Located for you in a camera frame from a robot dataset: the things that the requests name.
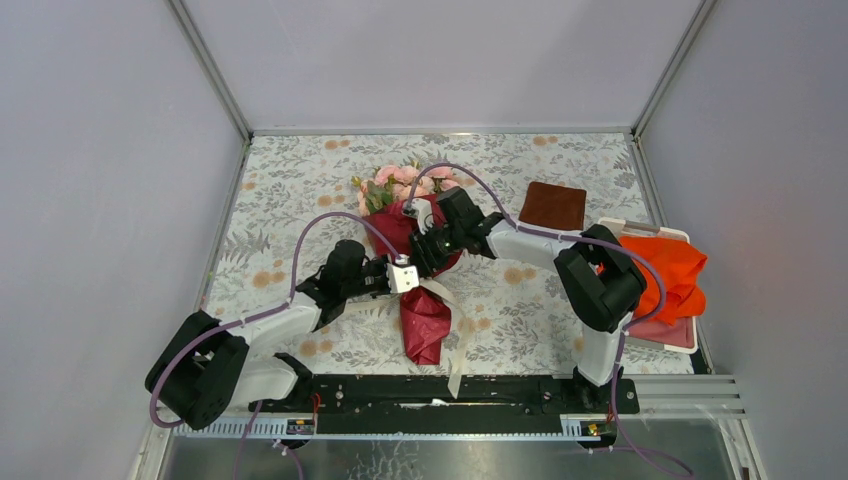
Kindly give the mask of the peach rose stem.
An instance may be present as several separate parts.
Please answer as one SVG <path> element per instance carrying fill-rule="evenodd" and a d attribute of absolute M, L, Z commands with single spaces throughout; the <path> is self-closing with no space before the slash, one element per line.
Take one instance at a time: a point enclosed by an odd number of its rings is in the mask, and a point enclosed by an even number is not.
<path fill-rule="evenodd" d="M 404 187 L 396 179 L 399 172 L 399 167 L 387 165 L 377 169 L 372 178 L 351 178 L 352 185 L 358 190 L 358 210 L 362 216 L 376 213 L 399 200 L 400 191 Z"/>

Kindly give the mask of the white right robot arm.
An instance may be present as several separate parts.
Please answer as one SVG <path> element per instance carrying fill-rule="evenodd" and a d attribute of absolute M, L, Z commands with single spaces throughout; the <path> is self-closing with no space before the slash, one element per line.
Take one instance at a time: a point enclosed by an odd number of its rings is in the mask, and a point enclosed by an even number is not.
<path fill-rule="evenodd" d="M 610 381 L 618 374 L 624 326 L 632 319 L 647 281 L 605 226 L 582 233 L 524 226 L 502 212 L 489 215 L 454 187 L 436 201 L 411 198 L 404 215 L 415 220 L 409 235 L 411 260 L 420 276 L 447 269 L 462 252 L 489 259 L 523 262 L 558 275 L 582 323 L 586 352 L 577 363 L 575 402 L 597 412 L 613 398 Z"/>

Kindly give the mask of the cream printed ribbon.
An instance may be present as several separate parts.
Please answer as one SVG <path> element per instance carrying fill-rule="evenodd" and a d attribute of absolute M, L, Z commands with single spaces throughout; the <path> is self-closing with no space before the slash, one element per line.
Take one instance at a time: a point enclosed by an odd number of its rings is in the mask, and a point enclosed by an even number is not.
<path fill-rule="evenodd" d="M 420 280 L 419 287 L 423 287 L 441 297 L 445 304 L 451 309 L 452 323 L 450 332 L 455 330 L 458 334 L 458 340 L 457 345 L 453 348 L 453 357 L 451 360 L 450 375 L 448 379 L 448 391 L 454 399 L 457 399 L 459 397 L 462 376 L 465 373 L 468 343 L 473 335 L 473 322 L 467 318 L 467 315 L 461 308 L 461 304 L 457 298 L 436 280 L 422 279 Z M 382 310 L 387 305 L 398 303 L 400 318 L 400 298 L 402 295 L 403 294 L 392 294 L 390 298 L 349 303 L 345 307 L 345 311 L 350 313 L 375 309 Z"/>

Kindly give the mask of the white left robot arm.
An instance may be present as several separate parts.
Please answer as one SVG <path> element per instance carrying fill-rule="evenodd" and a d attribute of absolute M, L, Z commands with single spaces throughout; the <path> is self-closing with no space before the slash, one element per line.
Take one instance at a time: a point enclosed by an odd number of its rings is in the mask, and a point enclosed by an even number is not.
<path fill-rule="evenodd" d="M 349 299 L 390 291 L 391 257 L 369 259 L 354 240 L 336 243 L 318 272 L 279 307 L 225 323 L 203 310 L 189 315 L 148 372 L 151 403 L 163 403 L 176 420 L 152 420 L 163 428 L 186 424 L 200 430 L 232 406 L 274 399 L 296 411 L 309 401 L 302 365 L 274 353 L 283 340 L 320 330 L 345 311 Z"/>

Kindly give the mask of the dark maroon wrapping paper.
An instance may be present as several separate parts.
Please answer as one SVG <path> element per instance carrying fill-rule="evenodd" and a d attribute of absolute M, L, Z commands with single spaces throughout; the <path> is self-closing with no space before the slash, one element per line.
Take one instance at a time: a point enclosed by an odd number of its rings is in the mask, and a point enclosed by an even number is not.
<path fill-rule="evenodd" d="M 402 201 L 395 201 L 370 213 L 364 220 L 374 226 L 401 254 L 412 257 L 409 235 L 417 221 L 402 212 Z M 416 365 L 438 365 L 442 340 L 452 323 L 451 309 L 441 297 L 418 287 L 400 298 L 400 324 L 406 356 Z"/>

